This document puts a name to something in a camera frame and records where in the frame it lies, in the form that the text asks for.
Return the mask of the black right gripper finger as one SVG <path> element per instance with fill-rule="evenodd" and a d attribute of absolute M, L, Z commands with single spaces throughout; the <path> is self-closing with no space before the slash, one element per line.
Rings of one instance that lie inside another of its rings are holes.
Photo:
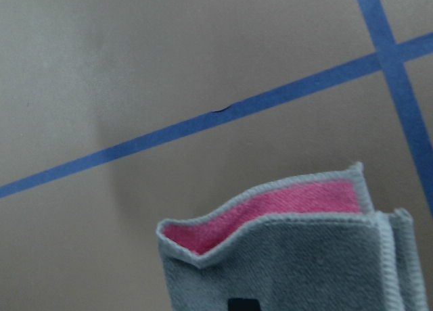
<path fill-rule="evenodd" d="M 227 300 L 228 311 L 260 311 L 257 299 L 234 297 Z"/>

